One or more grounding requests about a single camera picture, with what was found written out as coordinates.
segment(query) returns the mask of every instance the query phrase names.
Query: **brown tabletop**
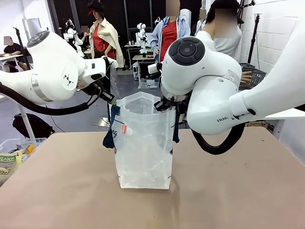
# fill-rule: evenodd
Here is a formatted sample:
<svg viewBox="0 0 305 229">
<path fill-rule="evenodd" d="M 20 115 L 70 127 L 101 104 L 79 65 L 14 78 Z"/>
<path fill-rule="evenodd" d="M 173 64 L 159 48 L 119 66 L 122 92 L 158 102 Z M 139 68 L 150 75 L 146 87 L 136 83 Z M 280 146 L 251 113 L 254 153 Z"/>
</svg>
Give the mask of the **brown tabletop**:
<svg viewBox="0 0 305 229">
<path fill-rule="evenodd" d="M 0 228 L 305 228 L 305 169 L 264 128 L 221 156 L 180 131 L 170 190 L 121 189 L 104 136 L 52 135 L 0 188 Z"/>
</svg>

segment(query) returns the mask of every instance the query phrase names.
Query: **black backpack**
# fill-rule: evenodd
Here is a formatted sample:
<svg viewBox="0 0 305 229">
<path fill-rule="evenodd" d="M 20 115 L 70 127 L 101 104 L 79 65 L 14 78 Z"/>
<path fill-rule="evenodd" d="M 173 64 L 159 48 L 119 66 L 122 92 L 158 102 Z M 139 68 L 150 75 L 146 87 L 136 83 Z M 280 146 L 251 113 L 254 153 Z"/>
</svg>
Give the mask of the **black backpack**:
<svg viewBox="0 0 305 229">
<path fill-rule="evenodd" d="M 55 133 L 53 127 L 34 114 L 27 114 L 30 125 L 33 129 L 35 138 L 48 138 Z M 25 127 L 21 114 L 14 116 L 13 127 L 15 127 L 23 136 L 29 138 L 28 131 Z"/>
</svg>

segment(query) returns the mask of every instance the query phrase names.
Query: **black hose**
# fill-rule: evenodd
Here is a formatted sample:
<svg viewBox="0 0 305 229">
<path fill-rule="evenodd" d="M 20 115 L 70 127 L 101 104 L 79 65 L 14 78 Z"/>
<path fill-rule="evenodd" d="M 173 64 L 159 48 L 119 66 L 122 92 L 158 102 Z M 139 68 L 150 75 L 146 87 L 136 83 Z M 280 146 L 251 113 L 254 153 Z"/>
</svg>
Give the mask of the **black hose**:
<svg viewBox="0 0 305 229">
<path fill-rule="evenodd" d="M 89 108 L 88 103 L 83 103 L 78 106 L 63 108 L 63 109 L 52 109 L 52 108 L 39 106 L 31 102 L 30 100 L 24 98 L 22 95 L 10 89 L 9 87 L 4 86 L 3 84 L 1 84 L 1 82 L 0 82 L 0 93 L 10 97 L 11 99 L 15 100 L 25 108 L 43 115 L 52 115 L 52 116 L 71 115 L 74 113 L 87 110 Z"/>
<path fill-rule="evenodd" d="M 243 123 L 232 127 L 228 137 L 219 146 L 212 146 L 208 144 L 201 134 L 193 130 L 192 132 L 201 149 L 212 155 L 220 155 L 227 152 L 236 144 L 236 142 L 238 142 L 244 132 L 244 125 L 245 124 Z"/>
</svg>

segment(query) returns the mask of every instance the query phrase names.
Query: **red shirt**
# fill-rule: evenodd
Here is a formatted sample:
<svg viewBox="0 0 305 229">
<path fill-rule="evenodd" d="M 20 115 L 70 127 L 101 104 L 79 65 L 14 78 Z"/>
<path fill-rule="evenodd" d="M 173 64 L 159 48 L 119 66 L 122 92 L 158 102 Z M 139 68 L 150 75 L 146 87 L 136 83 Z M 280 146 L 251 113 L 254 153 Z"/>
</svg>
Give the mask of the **red shirt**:
<svg viewBox="0 0 305 229">
<path fill-rule="evenodd" d="M 175 40 L 177 40 L 177 22 L 168 21 L 167 26 L 164 27 L 162 31 L 162 46 L 160 53 L 160 61 L 164 60 L 164 56 L 168 48 Z"/>
<path fill-rule="evenodd" d="M 94 44 L 94 49 L 100 52 L 104 52 L 106 51 L 106 49 L 108 48 L 109 44 L 104 41 L 102 38 L 99 37 L 99 35 L 97 34 L 98 30 L 99 30 L 99 24 L 97 25 L 97 27 L 95 28 L 95 31 L 93 33 L 93 44 Z M 108 57 L 115 59 L 115 52 L 114 49 L 111 49 L 109 51 L 109 53 L 107 54 Z"/>
</svg>

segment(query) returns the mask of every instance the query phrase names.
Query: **black circular joint cap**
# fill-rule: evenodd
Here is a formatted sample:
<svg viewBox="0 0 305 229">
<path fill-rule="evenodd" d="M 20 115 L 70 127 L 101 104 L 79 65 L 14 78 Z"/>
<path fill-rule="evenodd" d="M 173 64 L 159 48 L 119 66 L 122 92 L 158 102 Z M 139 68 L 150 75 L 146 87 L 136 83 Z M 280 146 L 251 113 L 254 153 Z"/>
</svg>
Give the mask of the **black circular joint cap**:
<svg viewBox="0 0 305 229">
<path fill-rule="evenodd" d="M 198 63 L 205 54 L 205 46 L 195 37 L 185 37 L 176 40 L 169 49 L 173 61 L 182 66 Z"/>
<path fill-rule="evenodd" d="M 39 32 L 37 33 L 35 36 L 33 36 L 28 44 L 27 44 L 27 47 L 30 48 L 30 47 L 33 47 L 39 43 L 41 43 L 44 39 L 47 38 L 47 36 L 50 34 L 50 31 L 43 31 L 43 32 Z"/>
</svg>

